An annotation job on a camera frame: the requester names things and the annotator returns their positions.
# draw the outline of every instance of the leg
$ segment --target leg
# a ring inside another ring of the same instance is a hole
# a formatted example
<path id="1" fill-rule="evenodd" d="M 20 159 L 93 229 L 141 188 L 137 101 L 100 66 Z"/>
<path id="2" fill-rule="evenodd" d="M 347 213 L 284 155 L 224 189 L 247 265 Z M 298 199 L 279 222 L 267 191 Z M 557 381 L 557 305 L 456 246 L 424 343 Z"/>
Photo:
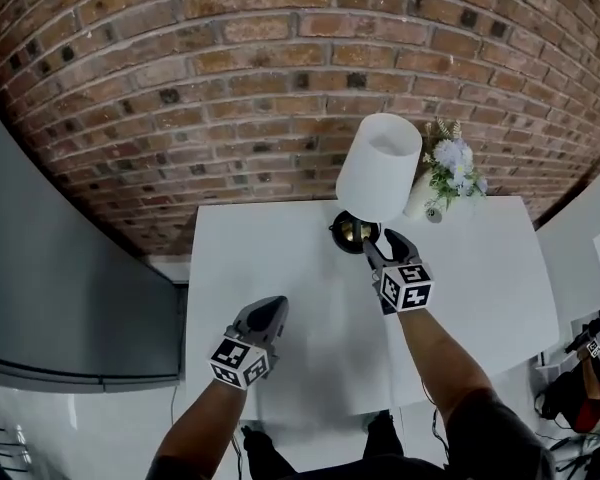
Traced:
<path id="1" fill-rule="evenodd" d="M 249 458 L 249 472 L 253 480 L 278 480 L 294 475 L 296 471 L 273 447 L 271 438 L 264 432 L 242 429 L 244 449 Z"/>
<path id="2" fill-rule="evenodd" d="M 369 424 L 369 437 L 363 458 L 367 459 L 378 455 L 404 456 L 402 443 L 398 439 L 389 411 L 382 411 Z"/>

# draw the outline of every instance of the white floor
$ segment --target white floor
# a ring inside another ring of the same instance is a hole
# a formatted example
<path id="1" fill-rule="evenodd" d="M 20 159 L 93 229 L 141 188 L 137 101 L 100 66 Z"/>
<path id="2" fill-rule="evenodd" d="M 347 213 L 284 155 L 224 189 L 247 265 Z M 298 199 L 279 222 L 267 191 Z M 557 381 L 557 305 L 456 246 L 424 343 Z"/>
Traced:
<path id="1" fill-rule="evenodd" d="M 493 381 L 504 402 L 534 431 L 552 437 L 563 435 L 555 424 L 536 416 L 526 364 Z M 185 409 L 181 403 L 185 389 L 186 384 L 182 384 L 176 394 L 176 418 Z M 172 395 L 173 389 L 59 395 L 0 387 L 0 426 L 13 429 L 19 425 L 34 466 L 56 472 L 42 474 L 41 478 L 138 480 L 146 475 L 169 429 Z M 409 456 L 441 465 L 444 450 L 431 433 L 432 415 L 433 406 L 422 402 L 395 410 L 394 421 Z M 441 424 L 438 429 L 444 435 Z M 332 422 L 328 428 L 267 431 L 278 450 L 300 471 L 357 460 L 366 439 L 359 418 Z M 246 464 L 243 477 L 250 478 Z M 237 479 L 233 449 L 225 454 L 216 478 Z"/>

